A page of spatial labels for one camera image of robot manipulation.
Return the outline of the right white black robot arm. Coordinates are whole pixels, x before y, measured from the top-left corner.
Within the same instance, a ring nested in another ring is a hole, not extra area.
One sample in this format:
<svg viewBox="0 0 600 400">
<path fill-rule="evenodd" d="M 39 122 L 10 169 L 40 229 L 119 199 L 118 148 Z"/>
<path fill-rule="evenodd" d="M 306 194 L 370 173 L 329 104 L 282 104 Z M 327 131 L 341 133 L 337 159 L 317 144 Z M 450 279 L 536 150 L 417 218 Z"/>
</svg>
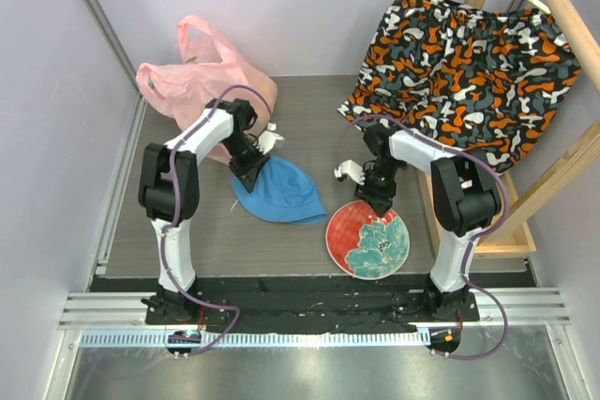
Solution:
<svg viewBox="0 0 600 400">
<path fill-rule="evenodd" d="M 447 319 L 467 302 L 474 249 L 501 212 L 505 190 L 497 185 L 499 177 L 481 155 L 444 146 L 416 131 L 395 131 L 376 122 L 365 129 L 363 140 L 375 160 L 356 180 L 355 196 L 377 216 L 392 207 L 397 170 L 412 166 L 430 178 L 442 239 L 426 277 L 423 306 L 432 319 Z"/>
</svg>

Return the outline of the red teal floral plate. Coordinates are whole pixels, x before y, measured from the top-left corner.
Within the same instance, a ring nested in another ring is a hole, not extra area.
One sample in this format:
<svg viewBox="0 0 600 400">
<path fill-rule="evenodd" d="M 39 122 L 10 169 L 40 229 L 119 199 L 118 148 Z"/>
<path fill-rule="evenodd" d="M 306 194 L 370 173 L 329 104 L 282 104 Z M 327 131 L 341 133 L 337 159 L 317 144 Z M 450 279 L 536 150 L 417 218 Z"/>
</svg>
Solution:
<svg viewBox="0 0 600 400">
<path fill-rule="evenodd" d="M 325 244 L 332 261 L 360 280 L 381 280 L 395 274 L 410 253 L 410 235 L 394 210 L 382 217 L 364 201 L 340 207 L 330 218 Z"/>
</svg>

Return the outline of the pink plastic bag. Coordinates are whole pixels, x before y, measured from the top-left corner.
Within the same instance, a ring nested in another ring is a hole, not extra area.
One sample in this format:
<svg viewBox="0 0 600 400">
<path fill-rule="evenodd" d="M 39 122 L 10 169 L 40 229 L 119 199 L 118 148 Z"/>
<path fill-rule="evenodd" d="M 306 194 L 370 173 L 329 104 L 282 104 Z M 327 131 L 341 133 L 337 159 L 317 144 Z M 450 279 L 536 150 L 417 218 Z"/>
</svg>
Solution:
<svg viewBox="0 0 600 400">
<path fill-rule="evenodd" d="M 136 82 L 145 100 L 185 130 L 201 117 L 209 101 L 233 85 L 224 99 L 251 103 L 258 118 L 249 133 L 259 137 L 271 122 L 278 95 L 275 82 L 205 19 L 186 16 L 177 24 L 177 35 L 180 64 L 143 63 L 138 68 Z"/>
</svg>

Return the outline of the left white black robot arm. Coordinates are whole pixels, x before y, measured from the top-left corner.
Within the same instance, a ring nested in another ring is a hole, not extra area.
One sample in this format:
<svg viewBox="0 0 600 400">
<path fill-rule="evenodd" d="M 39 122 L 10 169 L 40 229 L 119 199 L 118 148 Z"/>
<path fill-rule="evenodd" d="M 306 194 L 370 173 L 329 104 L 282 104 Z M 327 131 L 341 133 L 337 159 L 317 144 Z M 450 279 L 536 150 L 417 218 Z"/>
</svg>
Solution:
<svg viewBox="0 0 600 400">
<path fill-rule="evenodd" d="M 247 135 L 257 119 L 247 100 L 214 99 L 179 136 L 144 149 L 138 201 L 151 220 L 160 261 L 157 292 L 142 301 L 150 319 L 188 324 L 204 307 L 197 298 L 189 236 L 201 199 L 199 165 L 216 146 L 224 145 L 231 156 L 232 175 L 243 190 L 252 192 L 269 159 Z"/>
</svg>

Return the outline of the blue bucket hat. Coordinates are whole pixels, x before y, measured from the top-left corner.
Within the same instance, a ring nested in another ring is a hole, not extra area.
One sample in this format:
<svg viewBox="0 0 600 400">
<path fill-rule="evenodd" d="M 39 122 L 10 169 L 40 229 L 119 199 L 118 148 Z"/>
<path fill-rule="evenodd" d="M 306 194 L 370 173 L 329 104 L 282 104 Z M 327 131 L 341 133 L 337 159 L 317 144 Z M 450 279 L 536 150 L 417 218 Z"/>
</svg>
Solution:
<svg viewBox="0 0 600 400">
<path fill-rule="evenodd" d="M 231 182 L 238 202 L 263 221 L 310 225 L 327 217 L 313 178 L 280 156 L 271 156 L 262 167 L 252 192 L 235 176 Z"/>
</svg>

